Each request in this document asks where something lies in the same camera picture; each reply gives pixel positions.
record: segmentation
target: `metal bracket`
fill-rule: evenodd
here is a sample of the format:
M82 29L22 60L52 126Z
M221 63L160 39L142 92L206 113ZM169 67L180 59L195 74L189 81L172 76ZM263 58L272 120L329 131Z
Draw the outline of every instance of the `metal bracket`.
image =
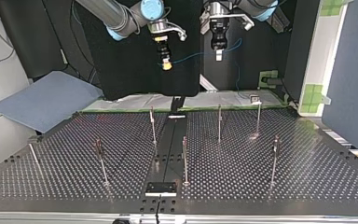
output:
M328 96L322 95L322 104L331 105L331 99Z
M176 197L176 183L149 182L146 187L146 197Z
M242 25L246 31L252 29L255 26L255 23L246 15L246 14L227 14L227 15L214 15L210 16L209 19L219 19L219 18L241 18L243 19Z

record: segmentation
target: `gray panel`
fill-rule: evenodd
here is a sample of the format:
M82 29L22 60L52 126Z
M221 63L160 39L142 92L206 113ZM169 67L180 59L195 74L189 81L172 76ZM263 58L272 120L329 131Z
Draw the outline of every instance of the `gray panel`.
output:
M287 56L284 82L294 99L299 99L310 56L310 44L321 0L298 0Z
M358 147L358 1L348 5L327 95L323 122Z
M87 82L63 72L52 72L0 101L0 114L46 133L101 95L100 89Z

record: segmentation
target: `green strip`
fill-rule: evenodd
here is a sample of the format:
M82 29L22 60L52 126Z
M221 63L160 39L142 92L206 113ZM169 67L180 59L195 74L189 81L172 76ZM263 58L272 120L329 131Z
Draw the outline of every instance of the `green strip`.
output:
M307 84L301 102L301 113L317 113L322 102L323 85Z
M323 0L320 16L337 16L341 12L343 0Z

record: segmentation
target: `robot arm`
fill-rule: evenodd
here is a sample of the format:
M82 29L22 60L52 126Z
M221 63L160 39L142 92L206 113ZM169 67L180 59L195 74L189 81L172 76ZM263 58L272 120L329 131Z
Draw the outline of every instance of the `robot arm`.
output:
M131 8L116 0L76 0L106 25L108 33L120 41L132 33L139 34L141 28L148 25L153 40L158 45L158 55L162 68L172 68L171 51L168 46L168 33L176 32L180 40L185 41L186 31L164 17L165 7L162 0L142 0Z
M201 33L204 35L211 30L213 34L211 48L216 52L217 61L223 60L223 51L227 48L226 32L230 18L241 19L243 28L248 31L255 26L255 23L247 15L259 21L265 21L278 5L277 0L207 0L207 3L200 17ZM247 14L232 13L235 8Z

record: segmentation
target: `metal rod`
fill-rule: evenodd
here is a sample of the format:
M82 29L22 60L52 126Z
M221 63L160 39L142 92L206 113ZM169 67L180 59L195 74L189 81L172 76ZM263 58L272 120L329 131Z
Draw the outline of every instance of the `metal rod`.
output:
M104 179L105 179L105 184L109 185L109 180L107 179L107 174L106 174L106 170L105 170L105 167L104 167L104 164L103 164L103 159L101 159L101 166L103 167L103 176L104 176Z
M220 141L222 140L222 128L221 128L221 122L222 122L222 106L219 105L219 136L218 136L218 142L220 143Z
M30 147L32 155L34 156L34 161L39 164L39 160L36 157L36 153L34 153L34 146L32 145L32 143L29 143L28 146Z
M277 155L275 154L274 155L274 164L272 166L271 186L274 186L276 164L277 164Z
M77 2L103 21L108 27L122 27L125 25L127 12L125 8L115 0L77 0Z
M99 137L95 142L95 153L97 154L98 160L101 162L101 167L103 169L104 184L109 185L109 180L107 179L107 174L106 174L106 168L103 163L103 143L101 138Z
M257 109L257 126L255 127L255 132L258 134L258 130L260 127L260 115L261 115L261 101L258 103L258 109Z
M183 137L183 160L185 162L185 186L189 185L188 176L187 176L187 139Z
M156 128L155 128L155 120L154 120L154 111L153 111L153 106L150 109L150 122L152 123L152 129L153 129L153 143L154 145L157 144L157 140L156 140Z
M274 185L276 163L277 163L277 159L280 155L280 151L281 151L281 140L278 135L275 135L275 139L274 139L274 143L273 143L273 150L274 150L274 164L272 166L271 186Z

